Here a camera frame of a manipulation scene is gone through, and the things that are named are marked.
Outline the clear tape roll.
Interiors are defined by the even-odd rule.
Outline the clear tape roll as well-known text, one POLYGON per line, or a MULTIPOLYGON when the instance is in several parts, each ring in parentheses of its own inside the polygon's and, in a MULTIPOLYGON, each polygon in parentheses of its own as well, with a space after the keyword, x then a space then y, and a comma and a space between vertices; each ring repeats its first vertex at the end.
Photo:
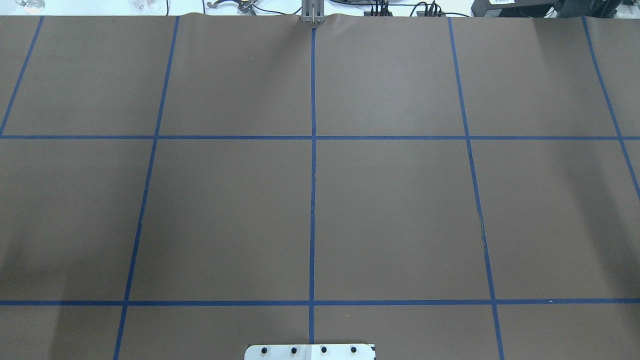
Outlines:
POLYGON ((14 2, 28 15, 39 14, 46 7, 45 0, 15 0, 14 2))

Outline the aluminium frame post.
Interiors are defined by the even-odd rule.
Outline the aluminium frame post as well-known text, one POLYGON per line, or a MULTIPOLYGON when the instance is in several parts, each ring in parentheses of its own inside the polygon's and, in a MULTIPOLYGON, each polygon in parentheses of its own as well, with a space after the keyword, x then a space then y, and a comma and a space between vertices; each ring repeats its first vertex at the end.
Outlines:
POLYGON ((325 22, 324 0, 302 0, 301 22, 304 24, 318 25, 325 22))

